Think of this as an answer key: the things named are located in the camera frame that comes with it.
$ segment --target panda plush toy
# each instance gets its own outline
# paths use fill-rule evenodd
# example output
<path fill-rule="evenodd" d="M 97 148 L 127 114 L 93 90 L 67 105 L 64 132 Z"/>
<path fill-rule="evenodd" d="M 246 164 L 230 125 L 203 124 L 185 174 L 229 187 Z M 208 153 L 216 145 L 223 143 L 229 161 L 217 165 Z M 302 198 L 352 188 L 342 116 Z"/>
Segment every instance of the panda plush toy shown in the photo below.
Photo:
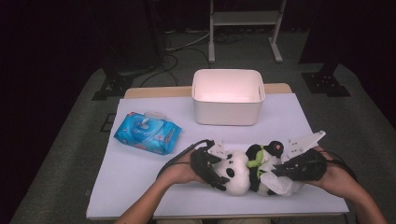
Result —
<path fill-rule="evenodd" d="M 276 176 L 271 170 L 281 164 L 284 147 L 278 141 L 268 146 L 252 145 L 246 152 L 240 149 L 227 150 L 227 159 L 213 165 L 219 176 L 230 179 L 220 190 L 239 196 L 249 190 L 260 195 L 291 195 L 303 184 L 292 181 L 287 176 Z"/>

